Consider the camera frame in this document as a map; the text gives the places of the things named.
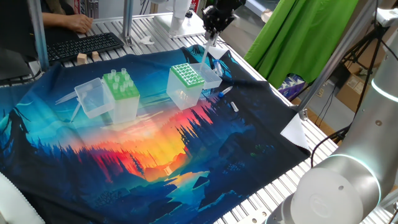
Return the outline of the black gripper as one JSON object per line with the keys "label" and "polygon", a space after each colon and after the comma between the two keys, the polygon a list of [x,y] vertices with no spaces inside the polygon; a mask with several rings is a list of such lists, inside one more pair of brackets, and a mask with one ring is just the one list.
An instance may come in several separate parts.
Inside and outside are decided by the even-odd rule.
{"label": "black gripper", "polygon": [[216,0],[214,5],[204,8],[202,19],[205,39],[213,38],[215,43],[220,33],[229,25],[229,21],[234,19],[235,10],[245,3],[246,0]]}

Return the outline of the person bare hand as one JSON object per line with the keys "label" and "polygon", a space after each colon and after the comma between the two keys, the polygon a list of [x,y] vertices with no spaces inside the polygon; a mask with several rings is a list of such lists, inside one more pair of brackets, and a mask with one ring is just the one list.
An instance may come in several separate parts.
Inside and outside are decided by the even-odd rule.
{"label": "person bare hand", "polygon": [[65,16],[62,26],[77,33],[85,34],[92,26],[93,18],[83,14]]}

